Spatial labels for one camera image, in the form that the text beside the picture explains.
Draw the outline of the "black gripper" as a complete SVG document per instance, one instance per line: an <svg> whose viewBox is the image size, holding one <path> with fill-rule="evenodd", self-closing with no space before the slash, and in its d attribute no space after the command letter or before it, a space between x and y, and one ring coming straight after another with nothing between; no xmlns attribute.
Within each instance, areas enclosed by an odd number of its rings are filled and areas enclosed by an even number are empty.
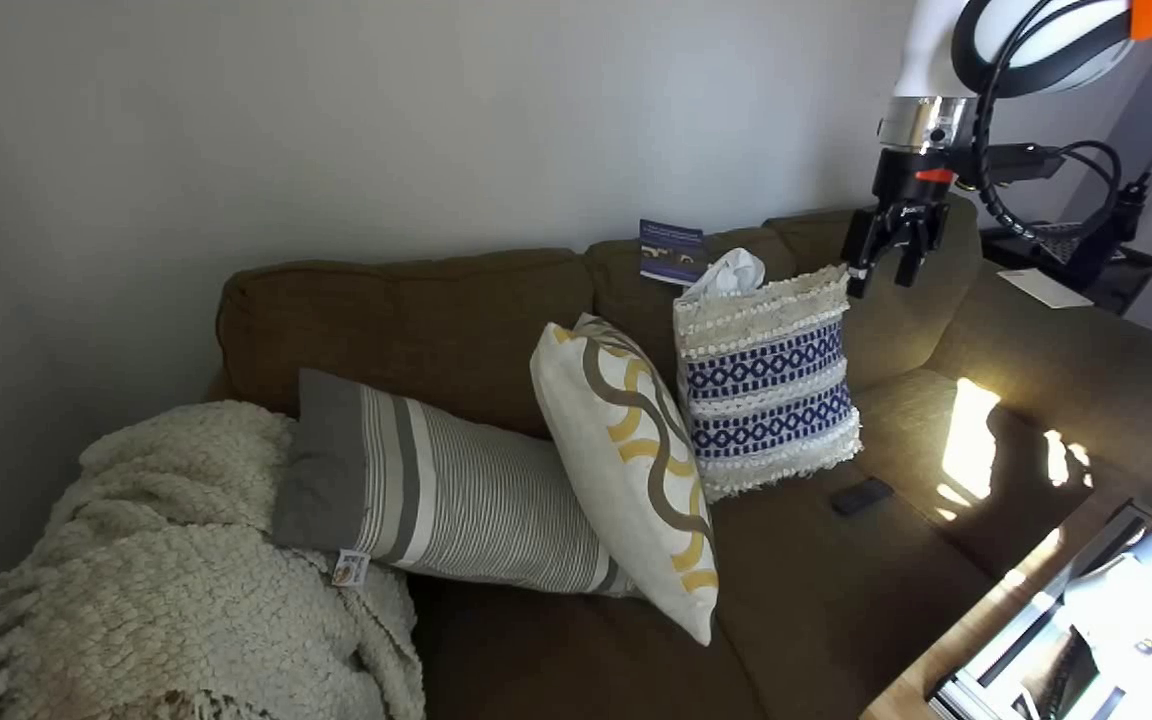
<svg viewBox="0 0 1152 720"><path fill-rule="evenodd" d="M944 161L928 161L915 151L880 151L871 198L871 213L852 213L849 236L844 236L844 269L849 269L849 298L863 299L867 278L871 278L871 236L890 236L895 222L904 208L925 213L925 231L928 242L941 242L944 228L944 198L953 189L955 172ZM900 265L895 265L895 284L911 288L925 260L928 245L925 236L904 242Z"/></svg>

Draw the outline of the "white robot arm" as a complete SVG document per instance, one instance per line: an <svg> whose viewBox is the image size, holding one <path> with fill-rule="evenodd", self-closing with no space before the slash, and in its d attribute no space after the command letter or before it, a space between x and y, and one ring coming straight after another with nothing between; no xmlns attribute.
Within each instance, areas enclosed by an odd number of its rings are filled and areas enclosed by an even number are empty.
<svg viewBox="0 0 1152 720"><path fill-rule="evenodd" d="M863 298L871 269L895 252L911 284L941 245L944 200L969 186L985 208L1031 245L1091 242L1121 217L1125 163L1104 142L997 143L998 99L1091 85L1152 39L1152 0L915 0L890 105L880 121L871 208L844 236L849 293ZM1062 161L1104 181L1104 200L1074 224L1024 222L998 189Z"/></svg>

